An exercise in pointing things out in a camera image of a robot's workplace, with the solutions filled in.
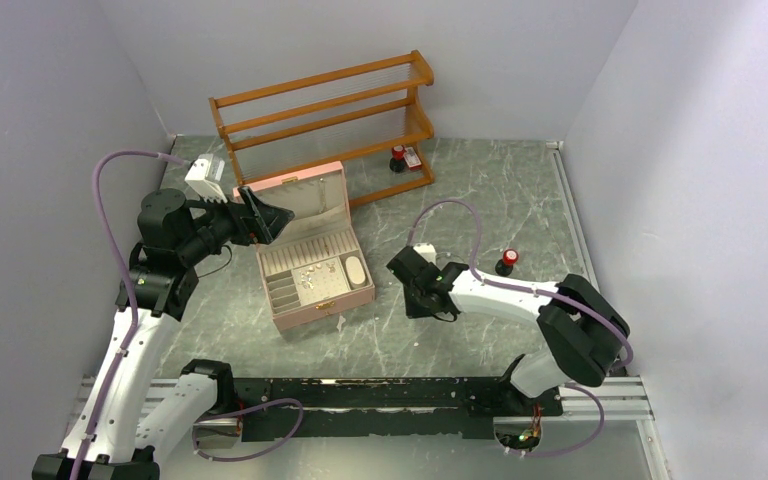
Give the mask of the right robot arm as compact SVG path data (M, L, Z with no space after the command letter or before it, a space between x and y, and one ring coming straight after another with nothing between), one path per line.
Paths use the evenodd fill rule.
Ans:
M629 345L627 322L577 274L559 282L514 280L464 263L438 267L411 246L387 268L402 284L415 318L482 314L536 326L541 350L515 361L499 389L502 406L513 414L525 413L539 395L567 382L601 386Z

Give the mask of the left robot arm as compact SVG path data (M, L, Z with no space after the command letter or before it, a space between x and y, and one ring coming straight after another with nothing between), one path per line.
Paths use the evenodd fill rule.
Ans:
M124 280L97 381L59 452L40 455L32 478L157 479L199 418L239 407L230 365L192 360L172 392L143 412L160 358L199 283L197 265L229 244L268 245L295 217L247 187L238 192L238 202L192 200L176 189L144 197L141 240L119 262Z

